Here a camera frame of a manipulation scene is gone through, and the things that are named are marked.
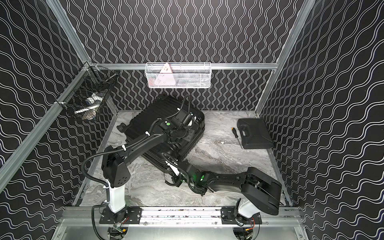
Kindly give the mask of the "black ribbed hard-shell suitcase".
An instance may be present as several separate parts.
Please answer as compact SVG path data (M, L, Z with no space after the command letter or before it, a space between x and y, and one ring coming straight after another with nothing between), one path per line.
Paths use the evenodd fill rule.
M166 134L167 140L145 152L142 157L163 173L171 174L172 170L162 153L166 152L177 160L184 160L204 135L205 115L202 111L189 107L188 101L161 96L128 124L121 123L117 129L126 135L126 142L129 143L149 130L158 118L162 120L157 122L153 132Z

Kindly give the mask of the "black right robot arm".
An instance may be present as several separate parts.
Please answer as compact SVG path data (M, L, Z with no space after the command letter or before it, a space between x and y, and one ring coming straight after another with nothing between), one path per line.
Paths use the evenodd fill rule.
M186 182L192 192L201 196L207 191L241 193L244 198L238 204L237 214L244 218L249 219L258 212L279 214L282 184L257 168L249 167L239 174L218 174L201 171L188 162L178 162L168 153L162 156L180 172L176 185Z

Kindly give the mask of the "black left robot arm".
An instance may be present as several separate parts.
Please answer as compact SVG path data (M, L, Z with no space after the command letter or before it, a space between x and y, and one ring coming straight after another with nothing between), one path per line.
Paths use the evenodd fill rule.
M194 114L183 109L179 109L170 117L158 118L152 122L144 134L132 142L86 158L81 165L82 174L89 180L103 184L107 189L108 209L112 214L121 213L127 207L125 184L130 179L128 165L152 148L170 142L173 132L184 131L186 133L188 127L192 127L194 122ZM87 163L98 156L104 157L102 170L105 180L97 179L86 171Z

